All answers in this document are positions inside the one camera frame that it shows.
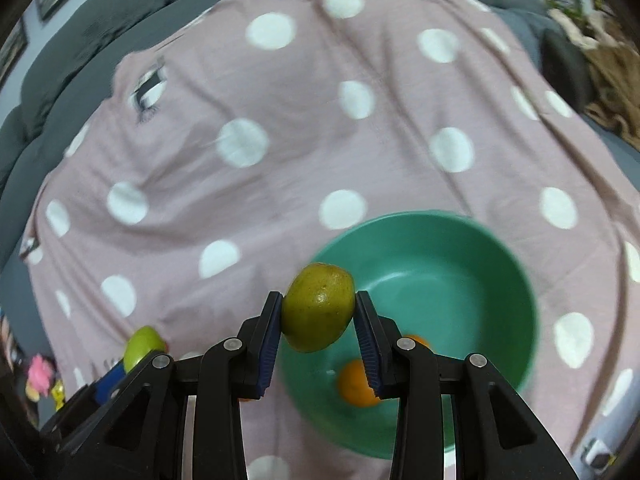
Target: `silver bolt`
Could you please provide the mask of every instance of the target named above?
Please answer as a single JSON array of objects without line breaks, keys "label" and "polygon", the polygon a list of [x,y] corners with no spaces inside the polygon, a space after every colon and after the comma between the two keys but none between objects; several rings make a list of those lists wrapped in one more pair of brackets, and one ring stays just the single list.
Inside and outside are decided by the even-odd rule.
[{"label": "silver bolt", "polygon": [[237,337],[232,337],[230,339],[227,339],[223,346],[225,347],[225,350],[229,350],[230,352],[232,352],[233,350],[239,350],[242,348],[242,341],[240,341]]},{"label": "silver bolt", "polygon": [[486,357],[484,357],[482,354],[473,354],[469,358],[469,362],[473,366],[477,366],[478,368],[482,368],[486,364]]},{"label": "silver bolt", "polygon": [[413,350],[415,348],[415,341],[410,337],[401,337],[396,341],[396,344],[402,350]]},{"label": "silver bolt", "polygon": [[162,354],[154,357],[154,360],[151,364],[154,366],[154,368],[158,368],[159,370],[161,370],[162,368],[167,368],[170,362],[171,359],[169,359],[169,356]]}]

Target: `orange fruit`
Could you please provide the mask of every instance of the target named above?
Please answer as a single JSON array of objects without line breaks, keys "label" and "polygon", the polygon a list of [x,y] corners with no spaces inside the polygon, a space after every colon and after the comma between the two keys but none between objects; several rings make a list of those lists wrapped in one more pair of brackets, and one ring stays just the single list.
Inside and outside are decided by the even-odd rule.
[{"label": "orange fruit", "polygon": [[370,408],[380,402],[367,383],[362,359],[347,363],[338,375],[338,392],[351,406]]},{"label": "orange fruit", "polygon": [[425,345],[427,348],[431,348],[431,345],[429,343],[427,343],[427,340],[423,337],[420,337],[419,335],[415,335],[415,334],[410,334],[408,336],[405,337],[410,337],[411,339],[413,339],[414,341]]}]

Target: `green fruit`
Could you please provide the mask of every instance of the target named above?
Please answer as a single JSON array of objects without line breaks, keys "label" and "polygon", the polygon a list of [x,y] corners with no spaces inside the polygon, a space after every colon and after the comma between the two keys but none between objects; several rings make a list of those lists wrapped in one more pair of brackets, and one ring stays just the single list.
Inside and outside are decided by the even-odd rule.
[{"label": "green fruit", "polygon": [[316,352],[335,342],[355,307],[353,278],[344,269],[309,264],[293,280],[282,302],[282,333],[298,352]]},{"label": "green fruit", "polygon": [[158,335],[158,332],[150,326],[143,326],[136,330],[124,349],[124,357],[122,358],[124,371],[128,374],[153,350],[166,352],[166,343]]}]

